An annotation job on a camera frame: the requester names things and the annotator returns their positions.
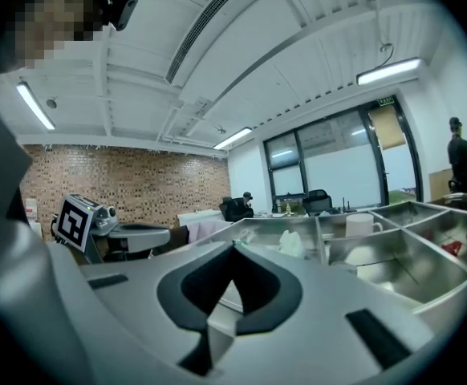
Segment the white ceiling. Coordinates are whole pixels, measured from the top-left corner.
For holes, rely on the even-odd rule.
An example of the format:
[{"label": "white ceiling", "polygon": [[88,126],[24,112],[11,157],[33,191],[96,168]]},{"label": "white ceiling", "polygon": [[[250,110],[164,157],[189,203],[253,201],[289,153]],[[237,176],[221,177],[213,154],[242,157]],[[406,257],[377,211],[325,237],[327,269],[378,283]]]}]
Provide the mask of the white ceiling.
[{"label": "white ceiling", "polygon": [[[392,61],[418,56],[429,62],[445,17],[435,0],[230,0],[214,16],[216,25],[225,23],[217,35],[212,26],[202,32],[212,43],[189,52],[201,54],[184,86],[172,87],[164,77],[173,56],[210,1],[139,0],[124,31],[107,27],[94,42],[66,43],[35,69],[2,76],[2,117],[24,144],[221,155],[212,146],[241,128],[299,113],[381,64],[388,52],[379,52],[376,7],[381,39],[395,47]],[[241,13],[227,15],[235,4]],[[17,94],[20,79],[53,120],[54,132]],[[53,98],[55,110],[46,107]]]}]

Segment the ceiling light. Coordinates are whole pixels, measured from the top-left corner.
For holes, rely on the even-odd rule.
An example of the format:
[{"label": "ceiling light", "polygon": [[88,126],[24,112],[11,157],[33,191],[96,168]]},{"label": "ceiling light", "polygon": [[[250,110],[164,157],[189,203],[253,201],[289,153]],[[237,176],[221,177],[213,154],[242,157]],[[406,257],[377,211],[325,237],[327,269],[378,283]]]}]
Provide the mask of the ceiling light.
[{"label": "ceiling light", "polygon": [[359,86],[373,83],[377,80],[386,79],[392,75],[404,73],[419,67],[420,59],[408,59],[387,66],[377,67],[370,71],[365,71],[356,76],[356,83]]},{"label": "ceiling light", "polygon": [[293,152],[292,150],[282,151],[282,152],[279,152],[278,154],[272,155],[272,157],[275,158],[275,157],[285,156],[286,154],[291,154],[292,152]]},{"label": "ceiling light", "polygon": [[225,141],[219,143],[218,145],[214,145],[214,150],[221,150],[226,145],[233,143],[235,140],[238,140],[249,133],[251,133],[251,128],[244,127],[240,132],[233,134],[233,136],[228,137]]},{"label": "ceiling light", "polygon": [[38,102],[35,100],[34,96],[32,95],[32,91],[28,87],[27,83],[20,83],[16,86],[16,90],[18,93],[23,97],[25,103],[30,107],[33,111],[35,116],[39,118],[41,123],[48,129],[48,130],[55,130],[54,124],[50,121],[48,116],[43,112],[41,107],[39,106]]}]

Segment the exit sign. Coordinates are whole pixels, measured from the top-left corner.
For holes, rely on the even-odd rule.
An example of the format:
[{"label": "exit sign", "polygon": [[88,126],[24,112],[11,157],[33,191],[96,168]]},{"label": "exit sign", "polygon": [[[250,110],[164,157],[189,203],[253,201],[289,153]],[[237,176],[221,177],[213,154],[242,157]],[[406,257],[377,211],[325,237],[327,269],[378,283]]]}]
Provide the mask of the exit sign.
[{"label": "exit sign", "polygon": [[394,99],[392,97],[385,97],[384,99],[379,99],[378,104],[380,107],[382,106],[388,106],[389,104],[394,103]]}]

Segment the ceiling vent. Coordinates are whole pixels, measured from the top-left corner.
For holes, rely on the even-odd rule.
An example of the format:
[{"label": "ceiling vent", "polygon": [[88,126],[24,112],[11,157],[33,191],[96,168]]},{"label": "ceiling vent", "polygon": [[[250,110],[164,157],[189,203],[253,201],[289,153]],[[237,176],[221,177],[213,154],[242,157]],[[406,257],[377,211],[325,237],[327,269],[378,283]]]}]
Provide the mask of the ceiling vent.
[{"label": "ceiling vent", "polygon": [[175,75],[184,62],[185,56],[189,53],[191,46],[194,44],[200,33],[205,29],[212,17],[228,2],[229,0],[211,0],[207,7],[201,12],[200,16],[194,22],[191,29],[187,32],[182,44],[178,48],[171,66],[169,66],[166,80],[172,83]]}]

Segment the brick wall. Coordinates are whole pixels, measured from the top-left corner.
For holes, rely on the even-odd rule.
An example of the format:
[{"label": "brick wall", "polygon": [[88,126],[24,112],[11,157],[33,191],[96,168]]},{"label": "brick wall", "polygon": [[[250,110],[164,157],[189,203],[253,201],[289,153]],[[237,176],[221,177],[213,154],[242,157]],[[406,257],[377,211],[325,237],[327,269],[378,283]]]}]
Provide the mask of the brick wall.
[{"label": "brick wall", "polygon": [[32,165],[23,178],[25,198],[36,198],[43,236],[64,195],[78,193],[114,205],[120,221],[173,227],[177,214],[218,209],[230,195],[226,160],[136,148],[26,146]]}]

